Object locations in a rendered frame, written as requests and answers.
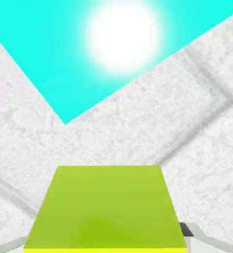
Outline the small lime green cube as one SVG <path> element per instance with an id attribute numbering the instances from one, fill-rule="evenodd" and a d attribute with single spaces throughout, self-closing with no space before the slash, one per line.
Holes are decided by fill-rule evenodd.
<path id="1" fill-rule="evenodd" d="M 158 166 L 60 166 L 24 253 L 187 253 Z"/>

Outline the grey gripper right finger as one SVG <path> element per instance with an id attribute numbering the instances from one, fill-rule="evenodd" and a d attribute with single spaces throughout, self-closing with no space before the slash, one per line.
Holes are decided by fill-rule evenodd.
<path id="1" fill-rule="evenodd" d="M 233 245 L 207 236 L 195 223 L 180 222 L 187 253 L 233 253 Z"/>

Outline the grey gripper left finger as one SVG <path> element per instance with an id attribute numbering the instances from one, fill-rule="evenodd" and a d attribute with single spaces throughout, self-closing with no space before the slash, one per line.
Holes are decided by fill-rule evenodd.
<path id="1" fill-rule="evenodd" d="M 19 237 L 10 242 L 0 245 L 0 253 L 23 253 L 23 247 L 27 237 Z"/>

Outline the large cyan box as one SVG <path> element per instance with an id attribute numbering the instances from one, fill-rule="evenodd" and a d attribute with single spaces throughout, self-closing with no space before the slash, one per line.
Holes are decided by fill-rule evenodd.
<path id="1" fill-rule="evenodd" d="M 0 43 L 63 123 L 233 15 L 233 0 L 0 0 Z"/>

